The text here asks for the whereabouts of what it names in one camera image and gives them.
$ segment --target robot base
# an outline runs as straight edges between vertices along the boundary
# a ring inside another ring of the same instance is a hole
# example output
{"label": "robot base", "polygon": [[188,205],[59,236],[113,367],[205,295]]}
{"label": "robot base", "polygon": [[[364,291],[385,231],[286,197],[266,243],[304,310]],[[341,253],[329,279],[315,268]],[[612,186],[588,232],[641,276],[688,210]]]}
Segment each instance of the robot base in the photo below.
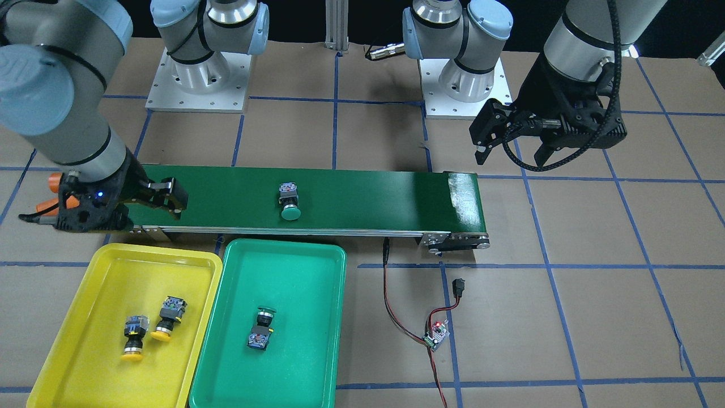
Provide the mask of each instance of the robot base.
{"label": "robot base", "polygon": [[508,89],[506,75],[503,72],[501,59],[496,62],[496,81],[489,96],[480,102],[461,102],[449,97],[441,85],[438,77],[448,60],[420,60],[420,84],[423,87],[423,98],[426,101],[426,117],[430,119],[474,119],[488,98],[496,98],[509,105],[511,92]]}
{"label": "robot base", "polygon": [[224,87],[211,94],[189,94],[175,83],[173,61],[164,50],[146,107],[162,112],[242,113],[247,101],[252,56],[230,52],[222,54],[231,72]]}

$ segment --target cable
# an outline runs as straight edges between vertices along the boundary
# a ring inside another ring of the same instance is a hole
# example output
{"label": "cable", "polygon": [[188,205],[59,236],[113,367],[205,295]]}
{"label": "cable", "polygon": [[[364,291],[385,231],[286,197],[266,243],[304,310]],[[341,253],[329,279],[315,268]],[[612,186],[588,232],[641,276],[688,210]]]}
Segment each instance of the cable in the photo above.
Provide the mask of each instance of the cable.
{"label": "cable", "polygon": [[[441,401],[443,402],[443,407],[448,408],[448,401],[446,401],[446,396],[443,394],[443,387],[441,386],[441,382],[438,379],[438,370],[436,368],[436,360],[433,358],[433,350],[430,346],[426,343],[426,341],[415,335],[415,333],[411,332],[410,330],[406,329],[403,324],[398,320],[398,318],[395,316],[395,313],[393,313],[392,309],[390,308],[390,303],[388,302],[388,257],[390,255],[390,238],[385,238],[383,240],[383,298],[385,300],[385,309],[388,312],[388,316],[390,317],[390,320],[393,321],[393,323],[402,330],[408,337],[412,338],[416,343],[422,344],[426,347],[426,350],[428,351],[428,360],[431,363],[431,370],[433,371],[433,379],[436,381],[436,387],[438,388],[438,394],[441,396]],[[446,307],[439,307],[436,309],[433,309],[431,313],[428,315],[427,324],[425,333],[430,333],[433,330],[432,325],[432,319],[433,315],[435,313],[439,313],[441,311],[449,311],[453,310],[458,307],[458,304],[460,302],[460,298],[463,295],[463,290],[465,287],[465,281],[463,279],[456,279],[453,281],[453,293],[455,295],[455,304],[453,306],[446,306]]]}
{"label": "cable", "polygon": [[[0,0],[0,23],[5,20],[5,17],[7,17],[7,13],[10,12],[10,9],[14,5],[18,3],[23,3],[24,1],[30,0]],[[10,40],[8,40],[7,37],[2,33],[2,28],[2,24],[0,24],[0,46],[10,45]]]}
{"label": "cable", "polygon": [[428,359],[431,361],[431,370],[433,370],[433,379],[436,381],[436,387],[438,388],[438,394],[441,396],[441,401],[443,401],[443,407],[448,408],[448,401],[446,401],[446,396],[443,395],[443,387],[441,387],[441,382],[438,381],[438,371],[436,370],[436,361],[433,359],[433,352],[430,348],[428,348]]}
{"label": "cable", "polygon": [[[199,4],[199,7],[203,7],[203,9],[206,9],[207,8],[206,0],[203,0]],[[175,46],[174,49],[172,49],[171,51],[166,52],[166,55],[171,57],[172,55],[176,54],[176,52],[178,52],[178,50],[180,50],[182,46],[186,45],[186,43],[189,42],[189,40],[191,39],[191,36],[194,34],[194,32],[199,28],[200,25],[202,25],[204,23],[204,13],[198,13],[197,16],[198,17],[196,18],[196,24],[194,24],[194,26],[191,28],[191,31],[189,31],[188,34],[186,34],[186,37],[184,37],[184,39],[181,40],[179,45]]]}
{"label": "cable", "polygon": [[459,302],[460,302],[460,296],[456,296],[456,298],[455,298],[455,304],[453,306],[441,307],[441,308],[433,309],[433,311],[428,315],[428,326],[426,326],[426,332],[428,330],[432,330],[433,329],[433,315],[434,314],[439,313],[441,311],[453,310],[453,309],[455,309],[455,308],[458,307]]}
{"label": "cable", "polygon": [[45,214],[47,214],[47,213],[55,210],[56,208],[58,208],[58,203],[55,203],[55,204],[51,205],[50,207],[45,208],[44,210],[40,210],[37,213],[32,213],[32,214],[18,214],[17,217],[20,220],[22,220],[22,221],[25,221],[25,222],[33,222],[33,223],[36,223],[37,224],[38,223],[38,220],[40,219],[40,217],[42,217],[43,215],[45,215]]}
{"label": "cable", "polygon": [[506,155],[508,156],[508,158],[510,158],[511,161],[516,163],[516,165],[518,165],[519,167],[524,168],[528,171],[540,173],[543,171],[549,171],[564,166],[566,163],[571,162],[572,160],[576,159],[577,157],[584,154],[584,152],[589,150],[589,148],[591,148],[594,143],[602,136],[604,128],[611,121],[612,114],[614,113],[614,107],[619,102],[619,84],[622,76],[622,40],[619,30],[619,16],[617,14],[616,0],[607,0],[607,6],[609,7],[609,17],[612,22],[612,36],[614,40],[614,79],[612,80],[612,97],[609,99],[609,105],[607,105],[607,110],[604,114],[604,120],[602,120],[602,123],[599,124],[597,130],[593,133],[592,137],[589,138],[587,143],[584,144],[584,146],[580,147],[571,155],[559,160],[556,163],[549,164],[548,166],[532,166],[528,163],[524,163],[522,160],[517,158],[515,154],[513,154],[513,152],[511,151],[511,147],[508,144],[512,140],[511,135],[514,131],[518,130],[518,128],[514,129],[514,126],[510,126],[504,134],[504,140],[502,143],[503,150],[506,151]]}
{"label": "cable", "polygon": [[390,317],[390,320],[393,321],[393,323],[403,331],[408,337],[413,339],[416,343],[422,344],[426,347],[426,342],[421,338],[415,335],[415,333],[411,332],[405,326],[400,322],[397,316],[395,316],[395,313],[393,312],[393,309],[390,307],[390,302],[388,301],[388,256],[390,254],[390,238],[385,238],[383,241],[383,299],[385,300],[385,310],[388,312],[388,316]]}

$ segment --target circuit board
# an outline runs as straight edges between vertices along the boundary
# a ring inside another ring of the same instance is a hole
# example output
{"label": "circuit board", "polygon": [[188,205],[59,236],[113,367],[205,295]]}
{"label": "circuit board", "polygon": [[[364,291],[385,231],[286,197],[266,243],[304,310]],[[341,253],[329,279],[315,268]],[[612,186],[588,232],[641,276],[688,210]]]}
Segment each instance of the circuit board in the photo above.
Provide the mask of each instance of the circuit board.
{"label": "circuit board", "polygon": [[435,322],[432,330],[428,331],[425,337],[423,337],[423,340],[432,351],[437,350],[438,347],[443,344],[443,341],[448,337],[448,335],[450,335],[448,327],[446,326],[447,324],[448,320],[444,322]]}

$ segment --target blue joint cap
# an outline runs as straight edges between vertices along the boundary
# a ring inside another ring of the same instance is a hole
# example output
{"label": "blue joint cap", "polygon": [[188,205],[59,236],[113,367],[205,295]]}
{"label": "blue joint cap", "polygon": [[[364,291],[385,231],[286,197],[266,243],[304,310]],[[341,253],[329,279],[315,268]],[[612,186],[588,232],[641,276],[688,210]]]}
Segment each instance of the blue joint cap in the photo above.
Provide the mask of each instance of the blue joint cap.
{"label": "blue joint cap", "polygon": [[73,79],[40,47],[0,47],[0,123],[25,136],[55,129],[73,106]]}
{"label": "blue joint cap", "polygon": [[508,40],[513,27],[511,12],[496,0],[471,0],[468,15],[483,31],[499,40]]}
{"label": "blue joint cap", "polygon": [[152,0],[151,15],[154,25],[165,28],[174,25],[196,11],[199,0]]}
{"label": "blue joint cap", "polygon": [[415,32],[412,13],[410,7],[403,10],[403,43],[405,44],[405,54],[414,60],[422,60],[423,52],[421,51],[421,43],[418,42],[418,33]]}
{"label": "blue joint cap", "polygon": [[116,0],[75,0],[86,9],[101,19],[113,33],[118,37],[123,46],[123,54],[126,53],[128,42],[133,34],[133,23],[131,17],[121,4]]}
{"label": "blue joint cap", "polygon": [[249,43],[249,55],[262,54],[267,49],[267,37],[270,32],[270,9],[267,4],[259,3],[257,22],[254,24],[252,42]]}

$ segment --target ur robot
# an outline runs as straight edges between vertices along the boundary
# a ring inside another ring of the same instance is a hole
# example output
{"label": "ur robot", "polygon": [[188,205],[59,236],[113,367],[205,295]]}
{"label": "ur robot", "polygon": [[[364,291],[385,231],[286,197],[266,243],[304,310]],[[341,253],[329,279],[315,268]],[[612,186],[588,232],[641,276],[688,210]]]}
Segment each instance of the ur robot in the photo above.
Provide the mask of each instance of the ur robot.
{"label": "ur robot", "polygon": [[[666,0],[570,0],[510,106],[489,99],[469,128],[484,164],[502,145],[509,158],[529,171],[548,171],[588,149],[607,149],[627,135],[618,90],[622,52],[642,35]],[[600,97],[607,97],[604,107]],[[537,136],[536,165],[508,146],[515,138]],[[552,154],[576,148],[549,165]]]}
{"label": "ur robot", "polygon": [[98,111],[132,30],[115,0],[0,1],[0,123],[62,171],[58,203],[21,219],[114,231],[133,227],[126,203],[186,209],[176,179],[149,179]]}
{"label": "ur robot", "polygon": [[448,97],[472,103],[489,96],[496,79],[494,69],[513,26],[513,17],[503,4],[471,0],[463,9],[459,0],[413,0],[403,11],[402,25],[402,44],[377,49],[366,57],[380,60],[404,52],[414,60],[447,60],[437,81]]}
{"label": "ur robot", "polygon": [[152,0],[166,50],[146,107],[243,110],[252,55],[267,46],[269,8],[257,0]]}

